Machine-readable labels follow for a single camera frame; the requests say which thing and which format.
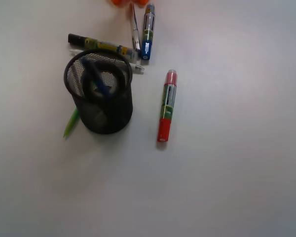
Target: blue marker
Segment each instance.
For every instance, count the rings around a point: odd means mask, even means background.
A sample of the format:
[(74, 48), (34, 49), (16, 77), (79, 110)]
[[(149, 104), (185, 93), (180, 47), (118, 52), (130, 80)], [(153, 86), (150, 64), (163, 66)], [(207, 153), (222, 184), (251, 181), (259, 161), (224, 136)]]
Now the blue marker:
[(153, 39), (153, 29), (154, 29), (154, 5), (148, 4), (146, 7), (146, 13), (144, 18), (144, 34), (143, 34), (143, 49), (142, 49), (142, 59), (149, 60), (150, 52)]

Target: green pen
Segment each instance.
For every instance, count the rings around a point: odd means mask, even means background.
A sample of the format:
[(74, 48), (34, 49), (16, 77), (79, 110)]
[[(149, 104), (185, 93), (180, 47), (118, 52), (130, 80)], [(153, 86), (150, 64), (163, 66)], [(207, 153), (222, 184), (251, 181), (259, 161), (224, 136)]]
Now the green pen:
[(65, 132), (64, 132), (64, 137), (68, 137), (69, 134), (72, 132), (75, 124), (78, 122), (80, 116), (77, 108), (74, 110), (73, 115), (71, 115), (71, 118), (66, 126)]

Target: pink marker cap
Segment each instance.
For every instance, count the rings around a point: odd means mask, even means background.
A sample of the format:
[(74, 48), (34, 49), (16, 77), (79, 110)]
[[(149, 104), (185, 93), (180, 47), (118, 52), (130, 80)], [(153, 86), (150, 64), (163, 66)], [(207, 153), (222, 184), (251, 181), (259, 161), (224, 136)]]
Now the pink marker cap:
[(176, 70), (169, 70), (166, 76), (165, 84), (173, 84), (177, 86), (178, 75)]

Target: pen holder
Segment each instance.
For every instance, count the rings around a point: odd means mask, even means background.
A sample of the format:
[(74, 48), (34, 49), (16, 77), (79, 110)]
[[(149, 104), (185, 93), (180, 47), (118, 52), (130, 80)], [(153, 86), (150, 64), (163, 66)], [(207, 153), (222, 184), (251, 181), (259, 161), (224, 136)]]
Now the pen holder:
[[(101, 80), (110, 93), (100, 92), (81, 60), (88, 60), (101, 74)], [(90, 49), (76, 55), (67, 65), (65, 86), (73, 96), (84, 125), (98, 134), (111, 134), (124, 128), (133, 112), (132, 69), (126, 59), (110, 50)]]

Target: clear pen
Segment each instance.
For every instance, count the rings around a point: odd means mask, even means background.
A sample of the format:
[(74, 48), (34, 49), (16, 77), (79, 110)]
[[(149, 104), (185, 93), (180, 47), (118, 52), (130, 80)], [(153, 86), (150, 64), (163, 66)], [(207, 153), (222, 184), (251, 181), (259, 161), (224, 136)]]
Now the clear pen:
[(132, 2), (129, 5), (131, 8), (131, 12), (132, 12), (133, 48), (138, 54), (140, 54), (141, 53), (141, 46), (140, 46), (140, 37), (139, 37), (139, 31), (138, 31), (138, 27), (137, 27), (135, 8), (134, 8), (134, 4)]

